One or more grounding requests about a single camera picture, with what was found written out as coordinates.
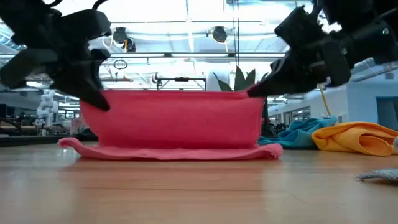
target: desk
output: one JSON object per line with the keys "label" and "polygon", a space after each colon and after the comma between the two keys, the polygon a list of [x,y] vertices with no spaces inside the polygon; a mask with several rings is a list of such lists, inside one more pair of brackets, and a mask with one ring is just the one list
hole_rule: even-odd
{"label": "desk", "polygon": [[397,223],[398,187],[360,182],[398,157],[286,151],[280,161],[113,162],[56,145],[0,148],[9,223]]}

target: white robot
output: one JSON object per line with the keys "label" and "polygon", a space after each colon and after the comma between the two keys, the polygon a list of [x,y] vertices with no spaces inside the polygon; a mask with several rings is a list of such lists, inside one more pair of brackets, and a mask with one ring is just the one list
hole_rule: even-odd
{"label": "white robot", "polygon": [[58,112],[58,103],[53,100],[54,95],[54,90],[44,91],[44,94],[41,96],[42,101],[36,111],[37,120],[35,122],[35,126],[43,126],[44,124],[47,126],[52,125],[52,115],[53,113]]}

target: blue towel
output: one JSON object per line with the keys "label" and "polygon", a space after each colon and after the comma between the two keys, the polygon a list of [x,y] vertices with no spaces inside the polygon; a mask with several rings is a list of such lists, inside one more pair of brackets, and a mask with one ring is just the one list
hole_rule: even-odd
{"label": "blue towel", "polygon": [[312,133],[318,129],[335,125],[337,118],[316,119],[306,121],[294,121],[288,130],[282,131],[277,138],[260,137],[259,145],[279,143],[284,149],[317,149],[312,140]]}

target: pink towel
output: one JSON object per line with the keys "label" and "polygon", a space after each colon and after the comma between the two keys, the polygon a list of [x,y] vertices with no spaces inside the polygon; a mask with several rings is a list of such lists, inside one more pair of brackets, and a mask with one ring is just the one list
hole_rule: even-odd
{"label": "pink towel", "polygon": [[84,146],[76,138],[63,138],[61,147],[73,147],[83,157],[92,159],[130,160],[244,160],[278,159],[282,155],[280,144],[270,144],[255,149],[137,149],[115,146]]}
{"label": "pink towel", "polygon": [[80,110],[99,146],[60,141],[97,159],[277,159],[279,145],[257,145],[262,98],[245,91],[104,90],[107,112],[85,102]]}

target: orange cloth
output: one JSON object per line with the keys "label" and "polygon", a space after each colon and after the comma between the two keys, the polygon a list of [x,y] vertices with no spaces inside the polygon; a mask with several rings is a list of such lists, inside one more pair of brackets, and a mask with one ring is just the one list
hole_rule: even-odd
{"label": "orange cloth", "polygon": [[348,122],[321,128],[312,139],[323,151],[359,152],[372,156],[398,154],[393,146],[398,131],[369,122]]}

